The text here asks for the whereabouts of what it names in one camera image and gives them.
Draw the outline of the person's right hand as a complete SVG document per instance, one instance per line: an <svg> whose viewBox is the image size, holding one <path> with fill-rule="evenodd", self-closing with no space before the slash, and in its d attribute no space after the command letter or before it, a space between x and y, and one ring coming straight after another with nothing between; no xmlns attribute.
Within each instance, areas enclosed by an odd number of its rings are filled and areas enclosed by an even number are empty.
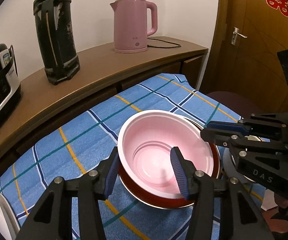
<svg viewBox="0 0 288 240"><path fill-rule="evenodd" d="M280 209L288 208L288 200L274 193L274 201L278 207L263 212L263 217L267 222L270 230L277 233L288 232L288 221L276 219L275 216L279 213Z"/></svg>

